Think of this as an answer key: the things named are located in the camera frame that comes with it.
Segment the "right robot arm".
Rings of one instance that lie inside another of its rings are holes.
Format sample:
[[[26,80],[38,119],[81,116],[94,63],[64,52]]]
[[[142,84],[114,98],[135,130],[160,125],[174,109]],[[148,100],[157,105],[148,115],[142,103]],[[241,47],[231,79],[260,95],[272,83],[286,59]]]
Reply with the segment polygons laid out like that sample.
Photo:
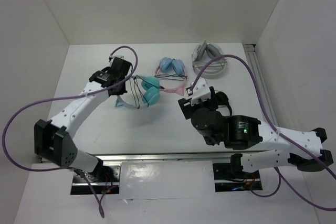
[[[309,132],[278,128],[257,118],[244,115],[224,116],[220,106],[230,108],[223,92],[209,88],[210,97],[191,104],[191,98],[182,98],[178,104],[184,117],[210,146],[223,143],[235,150],[230,157],[229,172],[235,178],[263,168],[294,166],[302,172],[319,172],[333,164],[331,151],[324,150],[327,139],[323,128]]]

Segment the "pink blue cat-ear headphones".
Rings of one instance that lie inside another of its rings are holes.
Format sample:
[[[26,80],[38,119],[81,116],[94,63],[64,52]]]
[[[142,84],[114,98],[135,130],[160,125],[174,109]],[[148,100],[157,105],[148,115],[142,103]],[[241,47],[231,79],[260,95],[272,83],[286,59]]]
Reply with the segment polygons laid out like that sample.
[[[182,60],[169,57],[162,58],[154,72],[154,76],[158,79],[163,77],[180,78],[182,83],[179,86],[175,88],[161,87],[160,89],[166,93],[175,93],[184,96],[188,75]]]

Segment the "white grey headphones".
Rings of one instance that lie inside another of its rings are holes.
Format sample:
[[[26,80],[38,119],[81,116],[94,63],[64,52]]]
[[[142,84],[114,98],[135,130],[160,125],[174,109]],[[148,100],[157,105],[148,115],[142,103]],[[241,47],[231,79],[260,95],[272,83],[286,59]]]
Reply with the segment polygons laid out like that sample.
[[[192,53],[192,67],[195,74],[199,74],[201,69],[211,60],[223,55],[222,49],[215,43],[200,42]],[[226,70],[227,60],[225,58],[213,61],[202,73],[205,79],[218,79]]]

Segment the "aluminium front rail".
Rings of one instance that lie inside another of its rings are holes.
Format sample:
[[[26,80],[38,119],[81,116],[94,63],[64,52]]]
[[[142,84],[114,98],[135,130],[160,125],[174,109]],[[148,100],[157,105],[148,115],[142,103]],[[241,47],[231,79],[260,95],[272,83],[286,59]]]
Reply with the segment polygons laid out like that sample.
[[[229,160],[237,152],[198,152],[198,153],[158,153],[158,154],[114,154],[97,155],[105,165],[122,162],[168,162],[168,161],[201,161]]]

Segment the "black headphones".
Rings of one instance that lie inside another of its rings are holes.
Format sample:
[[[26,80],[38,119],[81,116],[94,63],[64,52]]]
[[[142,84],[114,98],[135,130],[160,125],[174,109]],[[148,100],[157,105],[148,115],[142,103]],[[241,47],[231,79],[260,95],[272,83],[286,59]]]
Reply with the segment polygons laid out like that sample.
[[[228,96],[222,91],[215,91],[215,98],[217,102],[217,109],[221,107],[226,107],[229,111],[229,115],[232,116],[233,111],[232,111],[232,107],[229,104]]]

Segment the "aluminium side rail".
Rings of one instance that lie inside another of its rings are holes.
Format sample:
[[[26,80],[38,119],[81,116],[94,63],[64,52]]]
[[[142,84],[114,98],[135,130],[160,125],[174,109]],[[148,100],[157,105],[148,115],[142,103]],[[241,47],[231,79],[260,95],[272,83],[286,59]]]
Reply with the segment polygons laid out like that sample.
[[[261,71],[261,67],[257,58],[256,49],[254,44],[243,44],[244,52],[247,58],[248,65],[250,66],[256,81],[258,88],[260,90],[261,98],[267,112],[268,117],[272,121],[272,123],[277,126],[278,121],[270,100],[270,96],[266,87],[266,83],[264,80],[263,73]]]

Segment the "teal cat-ear headphones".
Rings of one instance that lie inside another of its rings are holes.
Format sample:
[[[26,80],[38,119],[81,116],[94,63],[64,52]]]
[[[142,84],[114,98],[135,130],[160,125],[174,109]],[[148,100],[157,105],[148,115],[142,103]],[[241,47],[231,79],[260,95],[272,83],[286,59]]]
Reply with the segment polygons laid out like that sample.
[[[117,96],[114,107],[126,109],[142,109],[155,105],[160,99],[161,85],[159,80],[153,76],[132,76],[134,86],[138,89],[139,95],[133,91],[134,104],[126,103],[120,95]]]

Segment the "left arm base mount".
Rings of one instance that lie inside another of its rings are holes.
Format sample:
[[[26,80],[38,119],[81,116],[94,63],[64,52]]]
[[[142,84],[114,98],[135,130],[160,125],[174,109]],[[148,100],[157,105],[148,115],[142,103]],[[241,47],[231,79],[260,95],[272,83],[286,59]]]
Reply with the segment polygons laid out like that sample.
[[[112,163],[109,165],[111,172],[108,174],[105,172],[102,177],[94,178],[93,176],[85,173],[88,181],[90,181],[96,194],[102,195],[106,193],[107,195],[116,195],[120,191],[120,175],[121,175],[121,164]],[[71,195],[92,195],[92,191],[89,185],[76,172],[74,172],[71,184]]]

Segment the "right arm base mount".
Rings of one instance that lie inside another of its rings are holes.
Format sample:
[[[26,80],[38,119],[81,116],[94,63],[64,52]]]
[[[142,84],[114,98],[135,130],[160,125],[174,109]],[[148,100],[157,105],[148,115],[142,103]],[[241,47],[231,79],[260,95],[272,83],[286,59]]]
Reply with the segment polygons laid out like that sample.
[[[234,192],[234,191],[250,191],[262,190],[262,183],[260,173],[258,171],[253,173],[235,171],[231,164],[231,156],[240,153],[231,152],[214,152],[210,153],[213,167],[213,176],[216,192]]]

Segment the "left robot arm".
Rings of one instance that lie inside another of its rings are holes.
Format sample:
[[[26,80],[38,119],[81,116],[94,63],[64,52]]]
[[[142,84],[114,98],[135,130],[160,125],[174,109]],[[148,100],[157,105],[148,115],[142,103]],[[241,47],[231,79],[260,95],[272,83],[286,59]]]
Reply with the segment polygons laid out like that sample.
[[[132,63],[116,57],[111,65],[96,71],[80,94],[48,121],[34,125],[34,151],[61,168],[81,170],[91,181],[99,181],[108,171],[98,157],[78,149],[73,138],[87,117],[112,95],[126,92],[123,82]]]

